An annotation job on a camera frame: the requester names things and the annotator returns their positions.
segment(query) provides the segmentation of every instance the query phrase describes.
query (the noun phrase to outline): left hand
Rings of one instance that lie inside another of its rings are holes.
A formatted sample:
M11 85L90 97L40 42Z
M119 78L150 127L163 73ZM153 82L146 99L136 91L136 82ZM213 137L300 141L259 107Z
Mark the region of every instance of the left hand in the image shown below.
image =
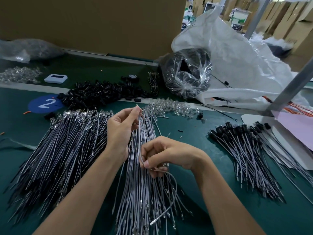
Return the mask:
M105 151L122 164L128 157L131 131L138 129L139 106L123 109L108 120L108 142Z

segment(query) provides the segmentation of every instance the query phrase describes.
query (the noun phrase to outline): pink paper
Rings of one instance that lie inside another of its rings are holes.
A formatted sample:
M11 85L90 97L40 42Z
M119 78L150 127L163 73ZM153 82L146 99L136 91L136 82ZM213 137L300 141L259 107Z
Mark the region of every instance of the pink paper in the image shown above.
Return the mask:
M313 117L272 111L275 119L305 146L313 150Z

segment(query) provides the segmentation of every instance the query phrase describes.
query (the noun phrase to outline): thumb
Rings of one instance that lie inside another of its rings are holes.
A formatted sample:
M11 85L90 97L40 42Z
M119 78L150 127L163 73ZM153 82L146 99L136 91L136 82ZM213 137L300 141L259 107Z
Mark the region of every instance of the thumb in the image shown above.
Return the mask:
M136 106L132 109L131 113L128 115L128 117L123 121L125 125L128 127L131 127L135 121L135 119L138 118L140 113L140 107Z
M154 168L157 167L160 163L164 162L170 162L169 154L166 150L154 154L150 158L147 159L147 161L144 162L143 166L145 168Z

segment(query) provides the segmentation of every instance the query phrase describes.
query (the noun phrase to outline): white device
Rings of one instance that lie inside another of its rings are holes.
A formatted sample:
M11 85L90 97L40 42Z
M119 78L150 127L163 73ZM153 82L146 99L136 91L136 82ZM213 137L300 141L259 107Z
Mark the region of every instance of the white device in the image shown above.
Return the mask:
M48 77L45 78L45 82L61 84L65 82L66 79L66 75L50 74Z

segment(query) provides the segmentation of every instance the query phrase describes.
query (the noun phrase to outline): workbench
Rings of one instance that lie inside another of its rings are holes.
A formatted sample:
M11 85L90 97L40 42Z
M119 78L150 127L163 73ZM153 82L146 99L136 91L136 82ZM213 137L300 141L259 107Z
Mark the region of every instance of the workbench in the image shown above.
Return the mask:
M120 63L112 61L104 61L102 59L89 59L78 56L64 56L68 58L66 64L64 59L53 59L47 66L41 66L44 76L41 81L49 74L68 75L65 83L46 84L36 86L36 90L30 84L17 84L17 87L10 88L0 87L0 106L2 113L0 114L0 191L4 191L10 183L11 179L18 171L18 167L30 156L31 150L19 147L9 140L1 141L1 137L9 137L18 142L36 146L46 131L49 129L49 122L43 118L44 114L29 113L23 114L28 110L28 104L35 98L42 97L51 93L58 93L67 88L72 88L77 81L86 80L108 80L112 82L120 81L121 75L135 74L140 79L140 84L145 90L150 90L150 86L145 78L150 67L144 65L136 65L132 63ZM165 88L161 88L160 97L172 99L175 98ZM123 108L135 106L134 102L118 101L111 103L104 110L113 110L118 112ZM220 107L224 112L232 112L233 110ZM57 112L63 112L66 108L58 109ZM241 113L244 110L235 110L237 113L227 113L229 116L238 119L241 123ZM312 234L313 224L313 206L300 194L300 192L284 177L279 168L268 159L271 171L277 181L282 186L282 193L287 201L286 204L273 202L269 199L262 198L256 191L247 191L240 188L240 183L235 179L232 158L228 153L212 139L208 138L207 132L216 126L230 121L228 117L212 110L203 110L205 123L196 118L187 119L182 116L176 116L173 113L167 113L166 118L158 118L158 126L161 134L169 138L191 144L204 150L213 160L222 176L247 208L253 218L264 229L266 234ZM176 217L177 234L214 234L209 215L207 213L201 193L197 187L195 179L190 171L181 167L171 165L170 171L177 180L179 190L182 189L185 196L182 197L186 207L191 210L194 216L187 215L182 221L180 217ZM112 205L116 192L118 177L115 178L111 189L103 203L103 206L96 219L92 234L115 234L115 216L111 216ZM309 197L313 198L313 188L311 188L303 179L295 178L297 185ZM120 187L118 201L120 200L123 186ZM11 195L11 191L5 194L0 193L0 234L29 235L37 228L41 222L37 213L33 213L29 219L18 225L13 226L12 222L7 223L13 213L13 209L7 208L7 201ZM176 234L171 226L169 226L169 234Z

